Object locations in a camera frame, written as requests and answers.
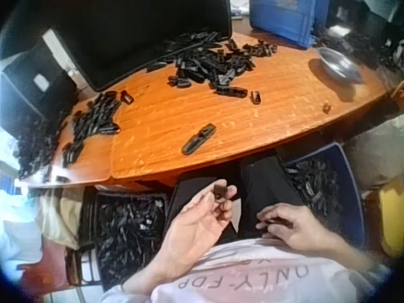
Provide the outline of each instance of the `blue plastic crate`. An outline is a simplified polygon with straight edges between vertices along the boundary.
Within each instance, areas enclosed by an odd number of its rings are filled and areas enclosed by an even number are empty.
[[[358,189],[355,183],[347,157],[338,143],[324,146],[302,158],[286,163],[286,167],[296,163],[317,158],[328,161],[331,168],[338,175],[338,200],[343,210],[341,215],[340,228],[344,238],[356,247],[363,247],[365,244],[364,217],[362,204],[360,202]]]
[[[308,48],[314,20],[325,25],[329,0],[250,0],[250,23]]]

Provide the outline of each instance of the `hand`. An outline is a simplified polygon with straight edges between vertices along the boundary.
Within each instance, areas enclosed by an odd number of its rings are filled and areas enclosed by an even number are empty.
[[[336,234],[325,229],[306,206],[279,203],[257,214],[257,229],[267,229],[264,238],[277,237],[299,251],[320,252],[330,247]]]
[[[215,245],[232,218],[230,199],[237,188],[228,186],[226,197],[219,204],[212,193],[215,184],[226,186],[227,181],[217,180],[192,198],[171,223],[162,248],[153,260],[165,268],[170,278],[189,271]]]

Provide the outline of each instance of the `person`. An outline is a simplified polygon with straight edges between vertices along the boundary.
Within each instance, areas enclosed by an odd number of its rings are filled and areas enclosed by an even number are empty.
[[[238,234],[230,223],[236,186],[181,181],[155,258],[100,301],[357,302],[384,280],[386,267],[303,206],[276,156],[242,162],[241,180]],[[227,187],[225,197],[215,199],[215,185]]]

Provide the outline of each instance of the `orange wooden tabletop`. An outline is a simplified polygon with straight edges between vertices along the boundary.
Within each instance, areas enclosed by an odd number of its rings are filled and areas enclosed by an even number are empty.
[[[241,47],[256,39],[234,33]],[[263,146],[291,140],[355,111],[386,93],[375,72],[361,67],[365,85],[344,87],[324,71],[316,50],[279,46],[272,57],[254,58],[256,68],[232,86],[261,93],[261,105],[250,99],[219,96],[208,83],[172,88],[175,68],[140,71],[121,84],[134,98],[116,115],[122,131],[114,136],[111,174],[115,179],[149,179],[161,172],[186,170],[235,158]],[[323,105],[331,105],[329,114]],[[216,133],[190,156],[181,148],[203,126]]]
[[[119,84],[115,86],[114,89],[122,90]],[[73,108],[72,115],[77,110],[86,111],[87,102],[89,100],[76,104]],[[42,172],[40,171],[23,179],[21,181],[22,184],[30,187],[75,186],[78,184],[100,184],[110,179],[112,136],[96,135],[87,138],[85,140],[84,149],[79,155],[77,162],[69,165],[66,169],[62,167],[62,149],[67,143],[73,142],[73,127],[71,123],[72,115],[66,118],[68,125],[62,131],[59,139],[59,146],[55,152],[52,164],[50,182],[42,183]],[[65,184],[56,182],[57,175],[67,177],[70,181]]]

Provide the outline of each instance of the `silver bowl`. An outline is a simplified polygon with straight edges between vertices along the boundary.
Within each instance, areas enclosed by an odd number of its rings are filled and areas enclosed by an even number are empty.
[[[358,65],[340,52],[327,47],[320,47],[318,54],[324,63],[325,70],[335,79],[346,83],[363,84]]]

